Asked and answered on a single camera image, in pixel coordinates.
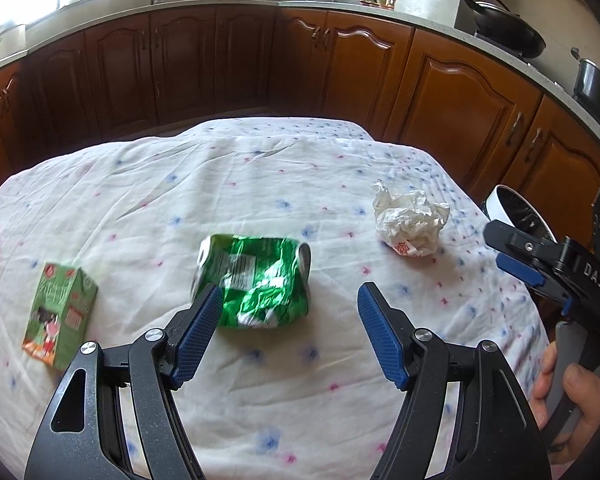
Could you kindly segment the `person's right hand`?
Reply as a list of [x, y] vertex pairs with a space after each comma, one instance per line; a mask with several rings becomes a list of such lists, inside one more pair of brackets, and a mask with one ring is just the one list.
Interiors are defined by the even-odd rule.
[[[543, 429], [548, 421], [545, 398], [553, 382], [557, 356], [556, 344], [551, 342], [543, 353], [540, 374], [529, 398], [531, 411], [540, 429]], [[600, 426], [600, 376], [577, 363], [572, 363], [562, 376], [562, 388], [581, 411], [581, 417], [573, 432], [557, 443], [558, 449], [550, 453], [550, 462], [553, 465], [572, 463]]]

